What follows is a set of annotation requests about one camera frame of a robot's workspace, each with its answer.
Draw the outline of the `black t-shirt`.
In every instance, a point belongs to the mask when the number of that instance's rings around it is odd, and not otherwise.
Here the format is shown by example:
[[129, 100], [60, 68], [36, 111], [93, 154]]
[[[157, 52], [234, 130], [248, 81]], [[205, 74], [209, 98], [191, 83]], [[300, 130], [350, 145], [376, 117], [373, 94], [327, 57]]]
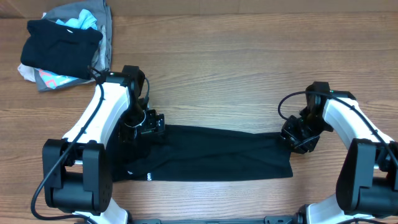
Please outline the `black t-shirt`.
[[279, 133], [167, 125], [161, 136], [122, 142], [113, 131], [106, 153], [115, 182], [224, 182], [293, 176]]

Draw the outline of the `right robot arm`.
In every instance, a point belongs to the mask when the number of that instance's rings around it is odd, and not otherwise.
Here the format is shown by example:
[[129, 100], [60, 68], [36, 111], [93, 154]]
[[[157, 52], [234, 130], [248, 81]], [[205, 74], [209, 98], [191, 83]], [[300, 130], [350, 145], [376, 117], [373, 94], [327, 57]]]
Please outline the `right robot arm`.
[[303, 205], [294, 215], [266, 223], [380, 223], [397, 215], [397, 141], [380, 131], [348, 91], [313, 82], [303, 92], [307, 105], [286, 118], [282, 142], [294, 153], [312, 152], [324, 131], [336, 131], [347, 148], [333, 195]]

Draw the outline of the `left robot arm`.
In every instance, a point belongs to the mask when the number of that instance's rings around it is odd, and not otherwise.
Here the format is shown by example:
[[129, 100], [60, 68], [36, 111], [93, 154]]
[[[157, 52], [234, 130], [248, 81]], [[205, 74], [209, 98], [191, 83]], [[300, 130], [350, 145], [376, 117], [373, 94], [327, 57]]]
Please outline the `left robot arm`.
[[132, 223], [129, 211], [112, 198], [113, 180], [106, 148], [111, 137], [129, 147], [159, 138], [165, 131], [162, 114], [148, 107], [141, 97], [149, 81], [137, 66], [121, 72], [88, 73], [96, 82], [95, 94], [78, 122], [61, 139], [48, 139], [42, 149], [43, 181], [32, 197], [35, 209], [40, 192], [45, 203], [63, 215], [57, 220], [81, 218], [83, 223]]

